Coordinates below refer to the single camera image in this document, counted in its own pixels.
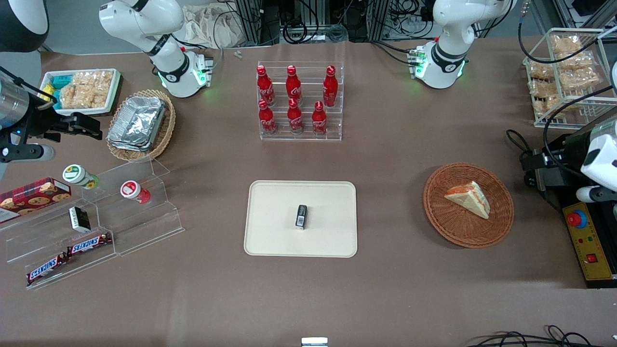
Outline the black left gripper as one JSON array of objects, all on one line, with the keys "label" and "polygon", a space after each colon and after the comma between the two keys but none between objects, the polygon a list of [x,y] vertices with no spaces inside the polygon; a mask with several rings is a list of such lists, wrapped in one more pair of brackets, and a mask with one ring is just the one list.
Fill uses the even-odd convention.
[{"label": "black left gripper", "polygon": [[581,171],[588,155],[590,133],[576,131],[553,138],[549,131],[543,131],[543,150],[522,152],[522,169],[532,170],[525,172],[525,185],[553,190],[593,184],[594,181]]}]

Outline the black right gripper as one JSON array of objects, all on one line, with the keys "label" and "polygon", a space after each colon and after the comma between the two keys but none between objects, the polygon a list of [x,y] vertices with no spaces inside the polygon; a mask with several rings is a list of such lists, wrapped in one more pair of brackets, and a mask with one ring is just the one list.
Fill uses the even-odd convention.
[{"label": "black right gripper", "polygon": [[58,114],[54,108],[38,110],[36,107],[29,108],[18,122],[18,142],[25,144],[31,137],[44,138],[46,133],[51,133],[51,140],[60,141],[57,134],[84,135],[95,140],[102,140],[101,123],[82,113],[71,114],[71,127],[69,119]]}]

